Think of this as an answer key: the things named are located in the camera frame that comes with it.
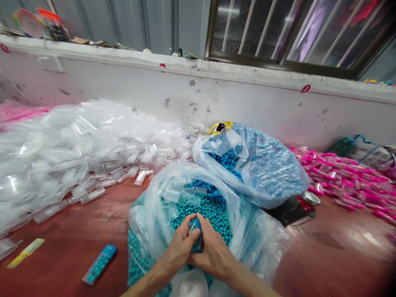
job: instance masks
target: yellow label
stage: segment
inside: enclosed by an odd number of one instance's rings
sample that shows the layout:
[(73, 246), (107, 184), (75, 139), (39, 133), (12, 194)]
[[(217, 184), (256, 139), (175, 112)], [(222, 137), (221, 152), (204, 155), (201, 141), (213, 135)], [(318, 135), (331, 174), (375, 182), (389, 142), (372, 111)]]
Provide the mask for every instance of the yellow label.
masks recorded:
[(19, 263), (23, 261), (26, 257), (30, 256), (33, 254), (33, 252), (38, 249), (40, 245), (44, 242), (44, 239), (37, 238), (35, 239), (27, 248), (25, 248), (19, 256), (17, 256), (10, 264), (8, 264), (7, 268), (14, 268), (16, 267)]

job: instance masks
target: hand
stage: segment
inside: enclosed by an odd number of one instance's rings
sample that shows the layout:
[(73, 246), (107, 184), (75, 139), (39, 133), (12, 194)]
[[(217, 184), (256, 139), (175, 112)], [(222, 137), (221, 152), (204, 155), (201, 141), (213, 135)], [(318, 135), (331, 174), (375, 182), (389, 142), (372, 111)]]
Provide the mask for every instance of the hand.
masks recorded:
[(236, 269), (239, 261), (231, 253), (220, 233), (216, 232), (208, 219), (197, 214), (203, 233), (204, 252), (191, 254), (187, 263), (201, 268), (222, 282)]
[(193, 244), (200, 235), (199, 229), (195, 229), (189, 234), (189, 224), (196, 217), (197, 214), (191, 214), (184, 218), (182, 224), (176, 229), (164, 255), (156, 264), (158, 269), (169, 276), (169, 281), (187, 263)]

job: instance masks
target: wall ledge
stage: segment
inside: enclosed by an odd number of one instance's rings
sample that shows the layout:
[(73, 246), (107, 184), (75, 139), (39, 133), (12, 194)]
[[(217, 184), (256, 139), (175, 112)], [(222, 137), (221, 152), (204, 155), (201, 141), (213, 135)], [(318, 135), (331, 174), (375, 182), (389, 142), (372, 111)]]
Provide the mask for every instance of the wall ledge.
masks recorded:
[[(288, 71), (233, 65), (203, 60), (189, 60), (160, 54), (118, 50), (104, 47), (55, 42), (34, 38), (0, 35), (0, 43), (13, 52), (53, 55), (66, 59), (90, 61), (213, 78), (254, 85), (265, 85), (301, 91), (311, 85), (309, 92), (328, 94), (365, 101), (396, 104), (396, 87), (365, 84), (362, 82), (301, 74)], [(6, 59), (7, 53), (1, 52)]]

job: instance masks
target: red floor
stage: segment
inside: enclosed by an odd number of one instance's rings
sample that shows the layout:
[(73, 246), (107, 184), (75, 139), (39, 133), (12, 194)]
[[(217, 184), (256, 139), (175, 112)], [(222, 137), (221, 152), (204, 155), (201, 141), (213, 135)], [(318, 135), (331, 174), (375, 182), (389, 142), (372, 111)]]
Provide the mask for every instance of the red floor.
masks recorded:
[[(127, 288), (127, 214), (148, 186), (133, 180), (82, 206), (76, 203), (41, 224), (30, 222), (9, 237), (16, 251), (0, 261), (1, 296), (120, 296)], [(394, 230), (368, 210), (350, 212), (328, 198), (317, 218), (288, 227), (292, 244), (274, 287), (283, 296), (379, 296), (394, 268), (395, 249), (383, 236)], [(6, 266), (34, 239), (45, 242), (14, 269)], [(97, 283), (81, 281), (106, 244), (118, 254)]]

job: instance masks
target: sticker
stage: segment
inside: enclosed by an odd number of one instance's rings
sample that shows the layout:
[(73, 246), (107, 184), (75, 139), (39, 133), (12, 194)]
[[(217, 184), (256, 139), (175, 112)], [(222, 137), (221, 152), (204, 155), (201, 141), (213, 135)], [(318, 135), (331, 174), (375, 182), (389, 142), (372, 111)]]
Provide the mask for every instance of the sticker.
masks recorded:
[(164, 63), (161, 63), (160, 64), (160, 67), (165, 67), (166, 68), (166, 65), (164, 64)]
[(3, 52), (6, 52), (7, 54), (9, 54), (9, 49), (8, 49), (8, 47), (6, 46), (6, 45), (4, 45), (4, 44), (0, 44), (0, 47), (1, 47), (1, 49), (3, 50)]
[(34, 240), (29, 246), (24, 249), (18, 257), (16, 257), (10, 264), (8, 264), (7, 268), (14, 268), (18, 266), (19, 263), (21, 263), (25, 258), (29, 257), (33, 252), (42, 245), (44, 242), (44, 239), (37, 238)]
[(306, 85), (305, 87), (302, 88), (301, 92), (307, 93), (310, 88), (311, 88), (311, 85)]

